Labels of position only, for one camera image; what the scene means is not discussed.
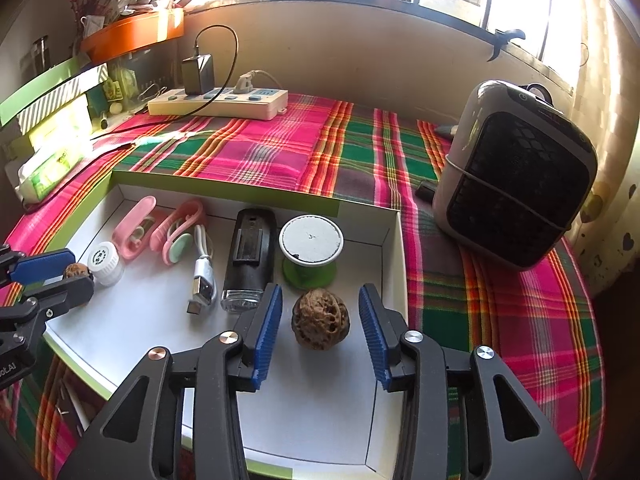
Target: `white plastic cap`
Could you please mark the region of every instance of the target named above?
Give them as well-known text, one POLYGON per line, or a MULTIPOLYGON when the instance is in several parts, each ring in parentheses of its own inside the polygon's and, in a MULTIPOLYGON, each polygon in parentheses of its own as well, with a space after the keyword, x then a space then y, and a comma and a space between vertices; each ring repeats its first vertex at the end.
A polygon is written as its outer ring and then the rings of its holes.
POLYGON ((302 267, 321 267, 334 261, 342 251, 340 228, 328 218, 303 215, 289 220, 280 231, 284 255, 302 267))
POLYGON ((116 246, 111 242, 96 245, 89 253, 87 266, 96 281, 103 286, 115 285, 124 273, 124 264, 116 246))

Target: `pink clip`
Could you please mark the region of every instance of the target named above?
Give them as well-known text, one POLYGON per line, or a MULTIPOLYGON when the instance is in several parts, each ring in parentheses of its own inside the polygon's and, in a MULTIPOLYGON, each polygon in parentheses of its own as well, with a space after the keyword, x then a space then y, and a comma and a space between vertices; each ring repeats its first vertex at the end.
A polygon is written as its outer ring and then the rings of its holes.
POLYGON ((202 202, 198 199, 188 200, 158 226, 151 236, 149 246, 152 251, 162 251, 162 260, 168 266, 172 266, 173 263, 169 260, 169 249, 174 243, 174 240, 194 225, 205 223, 206 216, 202 202), (184 222, 180 224, 171 235, 168 235, 171 225, 180 219, 184 219, 184 222))
POLYGON ((145 196, 133 209, 120 221, 111 234, 111 241, 116 246, 118 254, 125 260, 133 260, 138 257, 149 244, 151 235, 166 218, 166 213, 156 210, 156 197, 145 196), (134 232, 139 229, 147 217, 154 220, 153 225, 144 229, 142 237, 136 238, 134 232))

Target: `plaid tablecloth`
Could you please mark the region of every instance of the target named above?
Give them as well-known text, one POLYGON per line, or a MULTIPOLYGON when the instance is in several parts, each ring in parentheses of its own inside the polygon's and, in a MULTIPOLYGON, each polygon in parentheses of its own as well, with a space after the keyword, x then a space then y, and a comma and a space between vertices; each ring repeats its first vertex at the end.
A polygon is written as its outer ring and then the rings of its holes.
MULTIPOLYGON (((569 247, 560 242, 534 269, 517 273, 460 247, 414 197, 421 179, 437 179, 449 149, 433 125, 347 102, 291 95, 272 121, 185 118, 106 137, 117 144, 178 132, 172 140, 126 148, 94 162, 8 238, 14 250, 42 252, 69 212, 113 168, 197 176, 298 190, 398 208, 406 253, 409 325, 452 348, 497 349, 542 407, 588 478, 602 435, 604 383, 593 312, 569 247)), ((4 304, 19 295, 11 286, 4 304)), ((1 415, 35 468, 53 479, 74 440, 55 409, 57 384, 72 373, 43 344, 37 372, 0 393, 1 415)), ((100 399, 77 385, 96 408, 100 399)), ((457 413, 452 403, 456 427, 457 413)), ((450 453, 450 478, 460 457, 450 453)), ((192 476, 188 458, 184 478, 192 476)))

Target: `silver screw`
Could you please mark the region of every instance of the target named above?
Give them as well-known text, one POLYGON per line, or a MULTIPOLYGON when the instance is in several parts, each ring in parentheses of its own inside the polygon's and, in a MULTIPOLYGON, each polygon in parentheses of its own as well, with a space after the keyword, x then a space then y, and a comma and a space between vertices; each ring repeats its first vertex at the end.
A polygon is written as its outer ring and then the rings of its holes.
POLYGON ((495 352, 494 349, 489 346, 479 346, 476 348, 476 354, 481 359, 493 359, 495 352))
POLYGON ((419 343, 424 339, 424 336, 422 335, 422 332, 418 332, 417 330, 407 330, 404 333, 404 338, 409 343, 419 343))
POLYGON ((157 346, 149 350, 149 353, 147 355, 152 361, 159 361, 160 359, 164 359, 166 357, 166 350, 161 346, 157 346))
POLYGON ((223 332, 222 334, 220 334, 220 342, 224 343, 225 345, 230 345, 231 343, 235 343, 236 341, 238 341, 239 337, 240 336, 237 333, 232 331, 223 332))

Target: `blue textured pad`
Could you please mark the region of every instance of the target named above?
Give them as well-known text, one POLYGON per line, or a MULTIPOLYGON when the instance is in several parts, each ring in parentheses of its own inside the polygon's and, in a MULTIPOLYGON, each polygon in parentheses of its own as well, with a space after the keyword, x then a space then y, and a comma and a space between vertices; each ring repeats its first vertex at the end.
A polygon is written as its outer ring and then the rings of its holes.
POLYGON ((260 329, 258 342, 255 345, 254 354, 254 374, 251 378, 256 390, 260 389, 262 381, 267 378, 271 356, 273 355, 273 346, 276 343, 278 335, 278 327, 280 326, 280 317, 282 316, 282 289, 279 285, 273 289, 271 301, 267 309, 267 315, 260 329))
POLYGON ((360 321, 362 322, 364 337, 369 347, 369 355, 376 379, 380 381, 385 390, 389 390, 391 373, 388 368, 388 349, 382 335, 382 330, 380 329, 378 316, 373 309, 369 293, 364 287, 360 288, 360 294, 358 295, 358 310, 360 312, 360 321))
POLYGON ((76 256, 69 249, 30 256, 18 261, 10 277, 13 282, 29 285, 62 276, 66 266, 74 264, 76 256))

